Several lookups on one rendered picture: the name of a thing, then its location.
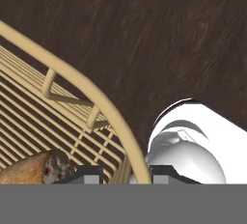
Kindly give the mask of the white rounded object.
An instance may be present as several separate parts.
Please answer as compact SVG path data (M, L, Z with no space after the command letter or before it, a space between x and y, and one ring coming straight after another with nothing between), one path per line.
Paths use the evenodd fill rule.
M171 165L202 184L247 184L247 131L199 101L182 99L154 121L146 162Z

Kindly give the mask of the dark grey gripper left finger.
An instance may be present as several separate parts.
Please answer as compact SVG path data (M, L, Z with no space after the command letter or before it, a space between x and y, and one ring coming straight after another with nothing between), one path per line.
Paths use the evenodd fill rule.
M103 184L102 168L98 165L82 165L70 177L59 180L58 183L73 184Z

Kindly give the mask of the tan wire basket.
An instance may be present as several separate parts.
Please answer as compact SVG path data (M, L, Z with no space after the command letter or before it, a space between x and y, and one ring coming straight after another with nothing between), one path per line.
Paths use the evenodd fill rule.
M136 181L151 184L149 169L131 129L111 100L88 77L2 20L0 20L0 36L64 77L90 99L119 136Z

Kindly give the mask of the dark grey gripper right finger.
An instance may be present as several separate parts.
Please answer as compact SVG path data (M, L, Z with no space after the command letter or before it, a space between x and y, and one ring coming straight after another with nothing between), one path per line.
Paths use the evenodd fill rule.
M198 182L181 176L172 165L152 165L150 167L153 184L198 184Z

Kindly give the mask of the brown bread loaf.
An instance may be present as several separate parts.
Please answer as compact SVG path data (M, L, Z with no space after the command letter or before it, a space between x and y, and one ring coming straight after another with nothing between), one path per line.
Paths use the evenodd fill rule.
M74 173L64 152L49 150L28 156L0 171L0 184L53 184Z

